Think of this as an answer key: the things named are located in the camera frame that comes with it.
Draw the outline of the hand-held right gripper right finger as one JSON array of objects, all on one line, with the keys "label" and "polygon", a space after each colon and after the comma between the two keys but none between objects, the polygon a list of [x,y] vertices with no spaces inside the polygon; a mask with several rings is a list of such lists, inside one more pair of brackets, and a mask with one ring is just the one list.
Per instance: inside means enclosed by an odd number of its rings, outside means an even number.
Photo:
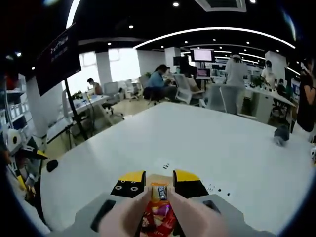
[{"label": "hand-held right gripper right finger", "polygon": [[273,237],[268,231],[258,231],[244,220],[244,215],[218,195],[208,195],[200,178],[181,169],[173,170],[173,187],[184,198],[203,204],[208,209],[220,214],[228,228],[230,237]]}]

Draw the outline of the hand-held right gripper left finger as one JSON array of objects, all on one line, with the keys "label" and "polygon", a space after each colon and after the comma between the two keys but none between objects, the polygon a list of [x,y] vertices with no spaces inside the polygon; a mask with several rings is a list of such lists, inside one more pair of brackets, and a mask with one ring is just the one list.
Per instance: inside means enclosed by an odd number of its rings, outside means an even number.
[{"label": "hand-held right gripper left finger", "polygon": [[128,172],[121,176],[110,193],[103,193],[75,215],[75,222],[54,237],[96,237],[101,219],[116,205],[144,191],[146,171]]}]

